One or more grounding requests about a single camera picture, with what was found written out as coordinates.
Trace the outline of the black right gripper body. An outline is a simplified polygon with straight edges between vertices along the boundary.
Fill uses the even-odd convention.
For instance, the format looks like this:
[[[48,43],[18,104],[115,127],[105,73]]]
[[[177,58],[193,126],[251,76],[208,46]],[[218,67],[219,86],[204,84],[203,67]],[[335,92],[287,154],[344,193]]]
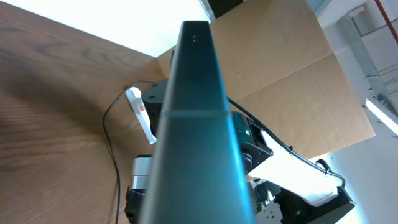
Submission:
[[[144,196],[144,189],[132,189],[128,187],[126,192],[126,206],[124,208],[124,213],[126,214],[130,224],[138,224]]]

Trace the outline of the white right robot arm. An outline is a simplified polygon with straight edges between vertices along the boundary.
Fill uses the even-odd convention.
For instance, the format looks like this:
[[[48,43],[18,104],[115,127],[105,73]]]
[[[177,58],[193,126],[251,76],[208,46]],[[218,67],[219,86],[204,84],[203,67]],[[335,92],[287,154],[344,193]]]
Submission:
[[[128,87],[125,94],[150,144],[156,143],[167,79],[153,82],[144,90]],[[265,180],[249,195],[262,209],[257,220],[265,223],[337,223],[355,204],[345,190],[345,179],[319,159],[316,163],[276,140],[270,130],[238,111],[230,111],[246,177]],[[139,223],[139,213],[148,186],[152,155],[138,155],[133,162],[132,179],[126,192],[124,212],[130,223]],[[341,179],[341,186],[331,176]]]

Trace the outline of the brown cardboard box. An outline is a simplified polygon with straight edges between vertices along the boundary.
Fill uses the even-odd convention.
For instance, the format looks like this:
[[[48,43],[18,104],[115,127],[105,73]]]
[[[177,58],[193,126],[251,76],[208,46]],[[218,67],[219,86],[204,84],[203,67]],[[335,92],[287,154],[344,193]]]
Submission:
[[[307,158],[374,130],[305,0],[249,0],[210,24],[227,95]]]

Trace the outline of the white power strip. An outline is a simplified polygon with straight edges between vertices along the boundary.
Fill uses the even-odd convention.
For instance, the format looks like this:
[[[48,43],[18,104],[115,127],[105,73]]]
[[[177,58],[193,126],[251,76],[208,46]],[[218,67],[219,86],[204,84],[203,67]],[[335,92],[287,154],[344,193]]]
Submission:
[[[141,125],[144,134],[146,135],[149,144],[155,144],[157,138],[152,134],[152,131],[150,129],[150,118],[144,106],[144,102],[141,97],[141,91],[136,87],[129,87],[125,91],[125,94],[131,105],[132,110],[134,111],[139,121],[139,124]]]

